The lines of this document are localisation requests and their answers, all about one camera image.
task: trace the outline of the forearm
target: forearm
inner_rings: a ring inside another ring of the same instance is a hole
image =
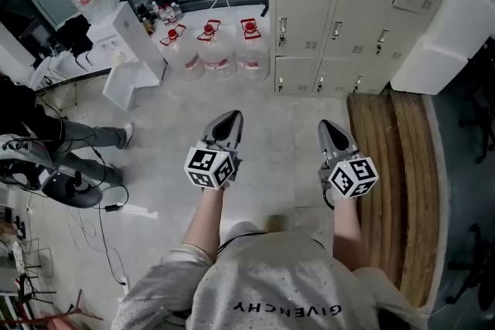
[[[200,204],[183,240],[183,243],[199,247],[213,261],[217,259],[220,245],[220,218],[223,204],[223,190],[204,189]]]
[[[334,219],[333,256],[351,271],[369,267],[355,199],[336,199]]]

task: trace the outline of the black jacket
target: black jacket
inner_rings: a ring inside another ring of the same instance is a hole
[[[29,136],[22,123],[26,124],[37,138],[46,141],[46,148],[55,151],[63,142],[63,123],[47,116],[42,106],[36,106],[36,94],[25,86],[15,85],[7,76],[0,77],[0,104],[2,120],[0,135],[16,134]]]

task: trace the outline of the white wall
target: white wall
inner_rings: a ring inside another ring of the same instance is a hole
[[[16,83],[28,85],[34,61],[34,56],[0,23],[0,72]]]

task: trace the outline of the tiled floor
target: tiled floor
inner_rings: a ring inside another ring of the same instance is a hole
[[[460,128],[460,118],[473,116],[469,103],[462,101],[465,89],[462,81],[454,80],[443,92],[433,97],[439,131],[445,152],[449,194],[449,232],[445,253],[445,267],[440,289],[429,320],[431,330],[470,330],[493,328],[495,307],[481,311],[477,301],[478,288],[469,289],[455,305],[446,305],[446,297],[460,289],[465,271],[447,270],[450,260],[473,259],[472,233],[469,227],[478,223],[482,235],[491,241],[495,235],[495,153],[489,152],[482,164],[480,129]]]
[[[100,150],[106,162],[124,169],[131,196],[129,209],[134,213],[102,213],[114,272],[120,277],[121,265],[110,247],[119,252],[130,285],[180,243],[199,197],[198,188],[183,171],[186,154],[208,122],[225,111],[239,109],[244,114],[239,146],[244,161],[237,181],[226,193],[222,232],[241,220],[263,227],[268,216],[287,211],[294,216],[295,226],[316,218],[321,219],[322,227],[331,226],[332,212],[322,208],[316,176],[323,161],[316,127],[322,118],[347,127],[344,100],[275,96],[273,77],[252,85],[240,78],[217,82],[206,75],[184,83],[166,75],[161,87],[139,90],[135,107],[125,113],[101,94],[105,78],[79,83],[79,104],[65,115],[89,125],[135,123],[135,137],[128,150]],[[90,149],[77,154],[94,158]],[[122,200],[117,189],[105,193],[104,203]],[[21,213],[28,201],[29,194],[19,194]],[[53,277],[43,281],[58,292],[56,305],[67,310],[82,288],[84,307],[105,319],[105,323],[88,320],[88,325],[109,328],[123,288],[112,279],[102,252],[98,211],[84,209],[79,214],[77,209],[38,196],[33,196],[31,203],[31,234],[40,238],[41,247],[51,249]],[[139,210],[147,216],[135,214]],[[50,273],[49,260],[44,266]]]

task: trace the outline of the sleeve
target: sleeve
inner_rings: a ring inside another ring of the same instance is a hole
[[[111,330],[150,330],[174,311],[188,311],[204,274],[213,265],[200,248],[183,244],[129,291],[120,303]]]
[[[427,330],[426,320],[409,304],[405,296],[388,280],[382,270],[372,267],[359,268],[353,274],[367,287],[376,302],[402,320],[414,330]]]

